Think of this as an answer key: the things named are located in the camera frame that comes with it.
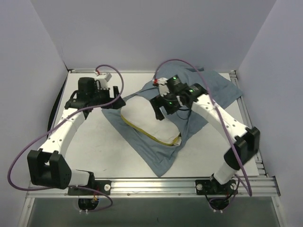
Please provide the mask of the white pillow yellow edge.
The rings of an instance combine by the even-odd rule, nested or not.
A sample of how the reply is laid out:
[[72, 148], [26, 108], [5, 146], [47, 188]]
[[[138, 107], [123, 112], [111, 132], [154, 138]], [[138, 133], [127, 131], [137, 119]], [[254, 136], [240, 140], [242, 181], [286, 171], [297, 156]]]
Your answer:
[[169, 119], [157, 120], [152, 105], [141, 96], [129, 98], [126, 106], [121, 108], [120, 115], [126, 124], [157, 143], [165, 146], [181, 144], [181, 133], [178, 127]]

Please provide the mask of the blue-grey pillowcase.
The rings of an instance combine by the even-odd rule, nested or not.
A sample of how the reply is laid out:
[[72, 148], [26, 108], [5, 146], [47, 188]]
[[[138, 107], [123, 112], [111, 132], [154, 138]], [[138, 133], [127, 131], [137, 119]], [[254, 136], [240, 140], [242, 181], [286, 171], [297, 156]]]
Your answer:
[[[202, 85], [205, 80], [214, 100], [222, 108], [227, 108], [242, 95], [239, 88], [215, 71], [200, 70], [200, 74], [198, 74], [194, 69], [168, 64], [159, 69], [157, 78], [171, 78], [174, 75], [178, 75], [182, 82], [190, 85], [194, 83]], [[154, 141], [127, 125], [121, 117], [120, 110], [103, 109], [102, 113], [158, 177], [164, 175], [171, 168], [177, 153], [185, 146], [186, 142], [208, 123], [196, 113], [191, 113], [187, 120], [180, 119], [177, 114], [169, 115], [168, 119], [180, 132], [182, 141], [179, 146], [168, 146]]]

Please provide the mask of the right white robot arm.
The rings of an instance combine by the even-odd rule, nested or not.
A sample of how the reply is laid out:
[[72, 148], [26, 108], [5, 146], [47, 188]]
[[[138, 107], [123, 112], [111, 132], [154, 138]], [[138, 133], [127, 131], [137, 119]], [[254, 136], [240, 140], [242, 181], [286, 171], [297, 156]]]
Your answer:
[[150, 100], [157, 120], [164, 119], [162, 110], [173, 114], [185, 106], [207, 120], [230, 143], [230, 149], [223, 156], [222, 166], [210, 181], [210, 188], [214, 193], [223, 192], [241, 166], [258, 152], [260, 131], [233, 118], [198, 83], [189, 86], [175, 75], [169, 79], [154, 79], [153, 86], [159, 90], [159, 94]]

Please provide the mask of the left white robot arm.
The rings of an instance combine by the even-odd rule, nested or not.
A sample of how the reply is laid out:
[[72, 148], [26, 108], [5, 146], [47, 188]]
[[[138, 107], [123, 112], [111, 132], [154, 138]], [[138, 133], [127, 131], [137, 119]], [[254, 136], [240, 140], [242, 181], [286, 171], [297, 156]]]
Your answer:
[[79, 78], [78, 88], [66, 102], [56, 130], [38, 150], [31, 150], [27, 155], [32, 184], [57, 189], [79, 186], [84, 194], [95, 191], [93, 173], [70, 168], [65, 154], [75, 133], [93, 108], [119, 109], [125, 106], [117, 86], [112, 88], [114, 96], [110, 96], [107, 83], [111, 77], [106, 72], [94, 78]]

